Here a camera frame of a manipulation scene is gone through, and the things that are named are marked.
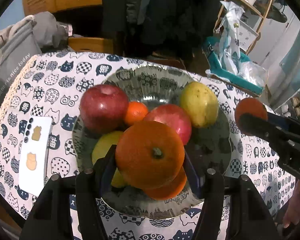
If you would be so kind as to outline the person right hand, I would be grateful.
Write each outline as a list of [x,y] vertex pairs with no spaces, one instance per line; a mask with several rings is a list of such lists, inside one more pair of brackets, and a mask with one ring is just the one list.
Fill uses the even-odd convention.
[[300,222],[300,180],[298,180],[293,196],[289,200],[287,211],[283,217],[283,227],[287,228],[290,224],[297,225]]

